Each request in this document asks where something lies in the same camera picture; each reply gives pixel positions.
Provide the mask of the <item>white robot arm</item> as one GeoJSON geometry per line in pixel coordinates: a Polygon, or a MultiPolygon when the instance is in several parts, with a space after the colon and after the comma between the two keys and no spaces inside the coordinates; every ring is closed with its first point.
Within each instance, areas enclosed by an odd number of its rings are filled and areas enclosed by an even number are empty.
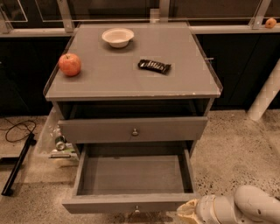
{"type": "Polygon", "coordinates": [[[280,224],[280,200],[252,185],[231,196],[206,195],[177,209],[185,224],[280,224]]]}

